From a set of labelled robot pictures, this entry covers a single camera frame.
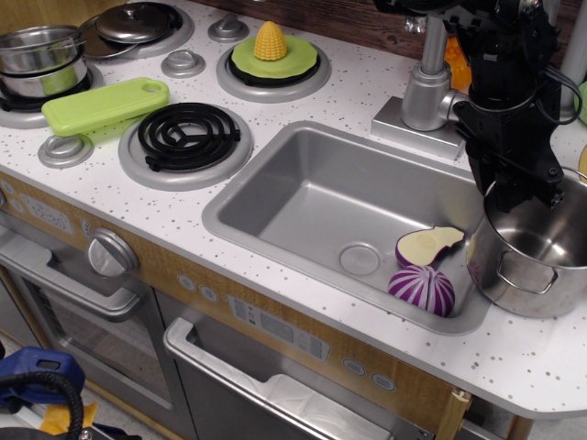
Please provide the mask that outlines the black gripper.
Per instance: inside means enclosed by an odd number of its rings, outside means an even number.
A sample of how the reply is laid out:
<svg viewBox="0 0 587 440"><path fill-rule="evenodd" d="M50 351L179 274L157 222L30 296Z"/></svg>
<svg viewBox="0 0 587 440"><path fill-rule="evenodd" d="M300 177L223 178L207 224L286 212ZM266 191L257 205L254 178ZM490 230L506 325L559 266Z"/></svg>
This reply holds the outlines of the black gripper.
<svg viewBox="0 0 587 440"><path fill-rule="evenodd" d="M557 82L543 82L516 107L453 105L476 187L485 195L494 182L498 211L509 213L533 198L550 209L563 201L564 172L550 144L559 124L560 95Z"/></svg>

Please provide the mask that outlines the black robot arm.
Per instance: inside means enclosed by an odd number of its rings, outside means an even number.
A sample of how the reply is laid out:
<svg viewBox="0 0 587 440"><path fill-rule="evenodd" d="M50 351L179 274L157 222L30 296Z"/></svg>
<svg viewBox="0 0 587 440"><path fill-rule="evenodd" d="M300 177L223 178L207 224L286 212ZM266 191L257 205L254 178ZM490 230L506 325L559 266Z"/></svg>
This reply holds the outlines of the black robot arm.
<svg viewBox="0 0 587 440"><path fill-rule="evenodd" d="M412 133L454 121L481 193L509 212L564 197L550 137L561 125L563 78L551 64L559 29L540 1L378 1L387 14L426 19L422 59L396 117Z"/></svg>

